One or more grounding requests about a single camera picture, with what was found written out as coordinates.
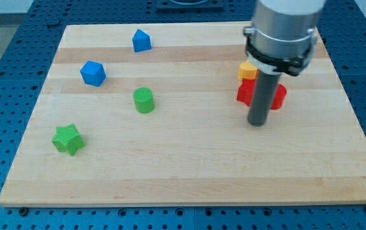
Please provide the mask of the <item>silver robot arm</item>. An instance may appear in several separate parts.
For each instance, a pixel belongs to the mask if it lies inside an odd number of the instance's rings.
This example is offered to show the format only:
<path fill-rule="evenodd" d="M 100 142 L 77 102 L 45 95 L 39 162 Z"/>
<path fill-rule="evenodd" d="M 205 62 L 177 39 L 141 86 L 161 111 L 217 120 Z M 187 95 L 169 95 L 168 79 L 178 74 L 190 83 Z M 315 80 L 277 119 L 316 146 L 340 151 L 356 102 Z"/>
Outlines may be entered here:
<path fill-rule="evenodd" d="M 310 63 L 317 42 L 316 25 L 325 0 L 257 0 L 245 52 L 258 70 L 248 122 L 266 123 L 280 76 L 299 75 Z"/>

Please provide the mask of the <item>dark grey pointer rod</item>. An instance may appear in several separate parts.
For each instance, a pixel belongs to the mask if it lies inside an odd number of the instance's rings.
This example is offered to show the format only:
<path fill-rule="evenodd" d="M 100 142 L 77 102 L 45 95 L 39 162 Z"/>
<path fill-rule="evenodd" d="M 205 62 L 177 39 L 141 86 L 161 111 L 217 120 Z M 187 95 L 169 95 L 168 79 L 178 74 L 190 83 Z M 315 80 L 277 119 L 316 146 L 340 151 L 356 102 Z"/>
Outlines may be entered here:
<path fill-rule="evenodd" d="M 281 74 L 271 75 L 262 71 L 258 73 L 247 116 L 252 126 L 261 127 L 266 123 L 280 76 Z"/>

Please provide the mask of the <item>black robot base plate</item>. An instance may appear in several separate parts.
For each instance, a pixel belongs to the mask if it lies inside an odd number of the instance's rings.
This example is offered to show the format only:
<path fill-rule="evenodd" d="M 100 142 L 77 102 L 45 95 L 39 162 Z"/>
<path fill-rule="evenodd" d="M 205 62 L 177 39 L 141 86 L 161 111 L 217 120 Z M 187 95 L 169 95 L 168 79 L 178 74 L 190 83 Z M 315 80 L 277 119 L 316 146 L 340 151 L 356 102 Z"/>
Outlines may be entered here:
<path fill-rule="evenodd" d="M 158 12 L 171 10 L 222 10 L 224 0 L 154 0 Z"/>

